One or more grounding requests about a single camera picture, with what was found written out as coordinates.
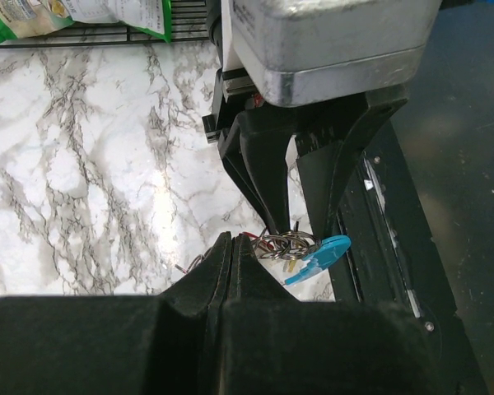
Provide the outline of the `yellow key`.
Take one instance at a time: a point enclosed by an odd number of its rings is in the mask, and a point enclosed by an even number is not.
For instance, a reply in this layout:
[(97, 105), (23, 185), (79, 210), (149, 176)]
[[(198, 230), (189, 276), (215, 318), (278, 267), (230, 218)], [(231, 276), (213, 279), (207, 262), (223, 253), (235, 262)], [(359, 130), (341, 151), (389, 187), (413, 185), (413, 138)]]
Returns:
[(298, 263), (298, 259), (296, 258), (293, 258), (293, 259), (290, 259), (289, 261), (287, 261), (285, 264), (284, 264), (284, 272), (285, 273), (288, 273), (288, 274), (292, 274), (295, 272), (295, 267), (296, 267), (296, 264)]

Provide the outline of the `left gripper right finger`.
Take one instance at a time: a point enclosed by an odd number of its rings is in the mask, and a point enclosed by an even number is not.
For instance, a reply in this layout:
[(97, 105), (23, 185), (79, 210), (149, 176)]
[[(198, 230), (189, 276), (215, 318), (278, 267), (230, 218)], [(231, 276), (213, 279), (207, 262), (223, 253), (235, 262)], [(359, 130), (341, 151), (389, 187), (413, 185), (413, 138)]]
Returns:
[(233, 239), (215, 394), (485, 394), (457, 318), (433, 329), (400, 304), (301, 302)]

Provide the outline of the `blue key tag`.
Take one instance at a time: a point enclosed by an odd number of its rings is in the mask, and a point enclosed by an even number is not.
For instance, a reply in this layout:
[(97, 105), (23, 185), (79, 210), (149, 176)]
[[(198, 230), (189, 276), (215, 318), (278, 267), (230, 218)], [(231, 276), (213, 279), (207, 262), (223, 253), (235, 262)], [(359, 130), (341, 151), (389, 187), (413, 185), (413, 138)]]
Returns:
[(351, 239), (346, 235), (335, 235), (324, 239), (316, 251), (303, 258), (305, 266), (282, 284), (293, 286), (328, 270), (350, 249), (351, 244)]

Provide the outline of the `grey curved keyring holder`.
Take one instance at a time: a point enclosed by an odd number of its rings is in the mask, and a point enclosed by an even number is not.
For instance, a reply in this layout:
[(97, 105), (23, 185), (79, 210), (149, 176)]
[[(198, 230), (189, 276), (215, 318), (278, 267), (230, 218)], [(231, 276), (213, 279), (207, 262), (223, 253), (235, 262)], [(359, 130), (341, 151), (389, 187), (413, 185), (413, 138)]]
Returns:
[(270, 234), (268, 228), (264, 228), (259, 235), (246, 231), (243, 235), (249, 239), (250, 246), (245, 251), (238, 249), (237, 254), (232, 255), (233, 259), (239, 263), (243, 258), (254, 258), (265, 269), (281, 267), (283, 273), (287, 261), (296, 258), (299, 262), (321, 245), (318, 238), (299, 230), (298, 221), (291, 230), (279, 235)]

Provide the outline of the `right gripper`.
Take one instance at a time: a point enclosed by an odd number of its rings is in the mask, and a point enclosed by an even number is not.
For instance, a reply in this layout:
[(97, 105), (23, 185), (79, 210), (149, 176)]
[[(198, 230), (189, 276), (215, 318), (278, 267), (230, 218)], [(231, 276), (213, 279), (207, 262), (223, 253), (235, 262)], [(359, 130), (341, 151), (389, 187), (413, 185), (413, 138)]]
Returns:
[[(230, 1), (206, 1), (206, 27), (221, 67), (212, 110), (203, 117), (223, 167), (269, 232), (289, 231), (287, 148), (297, 131), (292, 110), (247, 110), (259, 93), (234, 48)], [(313, 235), (335, 233), (338, 207), (363, 151), (408, 102), (404, 84), (330, 100), (295, 139), (297, 169)]]

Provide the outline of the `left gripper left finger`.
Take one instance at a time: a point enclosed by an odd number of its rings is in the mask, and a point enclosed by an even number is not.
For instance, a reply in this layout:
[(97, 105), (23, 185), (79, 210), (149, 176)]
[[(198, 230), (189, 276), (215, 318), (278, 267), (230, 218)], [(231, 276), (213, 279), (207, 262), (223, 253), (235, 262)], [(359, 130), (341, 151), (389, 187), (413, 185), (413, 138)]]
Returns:
[(213, 394), (233, 240), (159, 295), (0, 297), (0, 394)]

